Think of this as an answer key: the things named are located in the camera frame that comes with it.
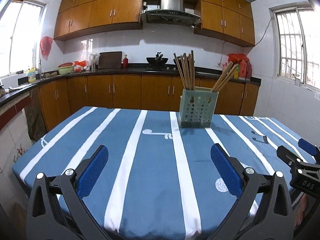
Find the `kitchen counter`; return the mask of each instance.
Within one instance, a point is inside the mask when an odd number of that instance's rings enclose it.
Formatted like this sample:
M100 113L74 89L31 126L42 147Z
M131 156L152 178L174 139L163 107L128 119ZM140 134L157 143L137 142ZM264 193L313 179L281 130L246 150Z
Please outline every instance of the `kitchen counter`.
M123 68L117 68L117 69L98 69L98 70L89 70L89 71L83 71L83 72L72 72L65 75L57 75L50 78L42 79L42 80L36 80L35 82L32 82L30 86L25 87L23 89L17 90L15 92L11 92L9 94L6 94L5 96L0 98L0 107L4 106L6 103L11 101L12 99L16 98L19 95L22 95L23 93L31 90L38 84L45 84L49 83L54 80L58 80L60 78L65 77L75 77L75 76L86 76L86 75L114 75L114 74L151 74L151 75L166 75L166 76L179 76L178 70L156 70L151 69L147 67L141 67L141 64L137 64L137 67L135 67L135 64L131 64L132 67L123 69ZM202 67L196 67L196 77L198 78L212 78L212 79L218 79L222 73L221 70L216 69L208 69L208 68L202 68ZM250 83L254 85L261 85L261 79L251 77L250 81L243 81L239 79L230 79L231 82L238 82L238 83Z

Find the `stainless steel range hood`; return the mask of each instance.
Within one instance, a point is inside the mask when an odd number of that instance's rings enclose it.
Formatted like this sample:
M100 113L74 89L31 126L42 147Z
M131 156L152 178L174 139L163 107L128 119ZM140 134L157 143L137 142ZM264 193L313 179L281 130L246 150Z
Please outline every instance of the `stainless steel range hood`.
M183 11L183 0L161 0L160 9L146 10L141 14L143 22L163 23L182 26L196 26L200 21L198 15Z

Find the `window frame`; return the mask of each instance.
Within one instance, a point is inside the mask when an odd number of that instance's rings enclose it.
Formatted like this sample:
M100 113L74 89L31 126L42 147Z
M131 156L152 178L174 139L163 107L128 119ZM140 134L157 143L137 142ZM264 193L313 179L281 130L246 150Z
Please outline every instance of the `window frame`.
M271 12L273 14L273 19L275 22L275 29L276 29L276 46L277 46L276 77L284 79L286 81L295 82L293 79L281 76L281 65L282 65L281 38L280 38L281 35L280 35L279 22L278 22L277 15L283 14L283 13L296 12L297 16L298 16L298 20L299 20L300 29L301 29L301 37L302 37L302 45L303 45L303 61L302 61L302 63L303 63L303 77L301 77L302 80L300 80L300 83L303 86L308 86L308 87L311 87L311 88L319 91L320 89L318 89L312 85L308 85L306 82L307 81L307 68L308 68L308 55L307 55L306 39L305 39L304 31L303 31L301 17L299 14L299 11L303 11L303 10L314 11L314 8L310 4L298 3L297 5L289 4L285 7L282 7L282 8L276 7L276 8L273 8L273 10L271 10Z
M11 44L10 44L10 52L9 52L9 73L7 75L1 76L1 78L12 76L12 75L16 75L16 73L17 73L17 72L11 73L11 71L10 71L11 50L12 50L12 43L13 43L13 39L14 39L14 32L15 32L15 29L16 29L17 21L18 21L18 18L19 18L19 15L20 15L20 12L21 12L23 4L24 3L28 3L28 4L33 4L33 5L41 7L41 11L40 11L40 14L39 14L39 20L38 20L38 26L39 27L40 27L41 21L43 19L44 9L45 9L45 4L37 2L37 1L32 1L32 0L12 0L11 2L21 2L21 6L20 6L20 10L19 10L17 19L15 21L13 32L12 32L12 36L11 36ZM39 58L40 38L41 38L41 33L40 33L39 37L36 38L36 41L35 41L35 44L34 44L34 47L33 47L32 65L35 66L35 67L38 66L37 59Z

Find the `table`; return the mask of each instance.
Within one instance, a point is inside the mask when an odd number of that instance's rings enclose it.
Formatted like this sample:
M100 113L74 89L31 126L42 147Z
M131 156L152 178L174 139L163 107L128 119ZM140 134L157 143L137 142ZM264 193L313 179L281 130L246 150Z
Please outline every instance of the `table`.
M83 199L96 221L126 239L191 239L211 234L236 197L210 158L213 143L258 173L290 169L276 156L280 145L309 163L300 136L274 118L214 115L210 128L179 128L179 113L84 107L31 147L13 171L31 188L36 174L75 169L99 145L109 160ZM252 206L254 215L260 194ZM63 200L62 209L68 213Z

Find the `dish soap bottle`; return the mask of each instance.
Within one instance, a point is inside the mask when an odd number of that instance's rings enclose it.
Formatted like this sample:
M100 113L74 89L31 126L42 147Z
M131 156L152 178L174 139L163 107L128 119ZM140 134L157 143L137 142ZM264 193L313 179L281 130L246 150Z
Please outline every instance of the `dish soap bottle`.
M28 69L28 82L34 82L36 81L36 69L32 67L31 69Z

